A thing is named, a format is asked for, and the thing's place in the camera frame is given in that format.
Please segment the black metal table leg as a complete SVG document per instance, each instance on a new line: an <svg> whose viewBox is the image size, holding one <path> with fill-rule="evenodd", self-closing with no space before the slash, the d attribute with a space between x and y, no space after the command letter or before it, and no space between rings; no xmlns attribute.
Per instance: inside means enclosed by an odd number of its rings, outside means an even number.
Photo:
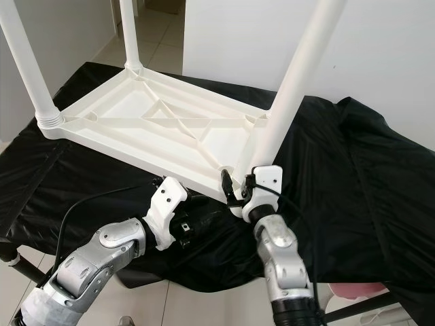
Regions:
<svg viewBox="0 0 435 326"><path fill-rule="evenodd" d="M46 276L46 273L38 269L38 267L32 264L29 260L23 258L17 251L15 252L15 255L9 259L2 257L2 261L4 261L7 266L12 267L13 270L18 271L34 283L40 283Z"/></svg>

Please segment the pink stool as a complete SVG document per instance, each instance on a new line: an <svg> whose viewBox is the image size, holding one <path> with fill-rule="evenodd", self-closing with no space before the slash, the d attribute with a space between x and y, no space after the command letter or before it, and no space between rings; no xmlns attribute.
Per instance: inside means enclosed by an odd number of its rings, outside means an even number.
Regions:
<svg viewBox="0 0 435 326"><path fill-rule="evenodd" d="M346 300L367 299L387 291L382 283L330 283L329 287L333 295Z"/></svg>

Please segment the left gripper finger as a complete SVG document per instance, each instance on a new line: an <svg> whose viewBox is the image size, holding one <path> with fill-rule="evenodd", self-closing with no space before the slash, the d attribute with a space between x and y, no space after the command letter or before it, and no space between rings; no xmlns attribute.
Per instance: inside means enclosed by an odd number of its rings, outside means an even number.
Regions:
<svg viewBox="0 0 435 326"><path fill-rule="evenodd" d="M196 223L213 223L229 217L229 208L223 202L205 200L194 204Z"/></svg>

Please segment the white plastic table top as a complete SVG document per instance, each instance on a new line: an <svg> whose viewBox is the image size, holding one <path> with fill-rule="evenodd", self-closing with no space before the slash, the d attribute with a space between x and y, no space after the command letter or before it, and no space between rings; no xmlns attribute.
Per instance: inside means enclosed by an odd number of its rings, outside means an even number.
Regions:
<svg viewBox="0 0 435 326"><path fill-rule="evenodd" d="M68 139L226 202L240 194L269 113L150 69L123 69L60 112L47 139Z"/></svg>

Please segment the black metal bar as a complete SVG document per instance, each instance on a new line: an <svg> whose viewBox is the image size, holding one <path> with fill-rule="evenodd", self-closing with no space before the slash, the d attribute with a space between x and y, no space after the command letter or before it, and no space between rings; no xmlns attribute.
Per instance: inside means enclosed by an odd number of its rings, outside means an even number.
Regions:
<svg viewBox="0 0 435 326"><path fill-rule="evenodd" d="M407 311L401 307L397 296L392 292L385 292L327 312L324 320L332 325L357 316L360 320L358 326L390 326L392 323L411 319Z"/></svg>

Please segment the dark grey table base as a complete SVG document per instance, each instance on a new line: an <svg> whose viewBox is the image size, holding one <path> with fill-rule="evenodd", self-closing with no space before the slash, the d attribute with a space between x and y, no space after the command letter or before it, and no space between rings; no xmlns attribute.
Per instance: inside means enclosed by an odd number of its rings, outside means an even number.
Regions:
<svg viewBox="0 0 435 326"><path fill-rule="evenodd" d="M152 285L152 283L158 283L164 280L161 276L157 276L156 274L136 270L119 270L117 277L119 282L128 289Z"/></svg>

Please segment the black cloth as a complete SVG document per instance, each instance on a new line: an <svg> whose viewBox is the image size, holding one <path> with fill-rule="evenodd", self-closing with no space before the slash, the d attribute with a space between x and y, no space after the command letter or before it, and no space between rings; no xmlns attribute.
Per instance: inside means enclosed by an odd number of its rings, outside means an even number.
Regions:
<svg viewBox="0 0 435 326"><path fill-rule="evenodd" d="M316 228L320 283L383 283L419 326L435 326L435 151L352 97L306 96L275 158L280 209ZM54 254L148 211L155 176L31 122L0 155L0 237Z"/></svg>

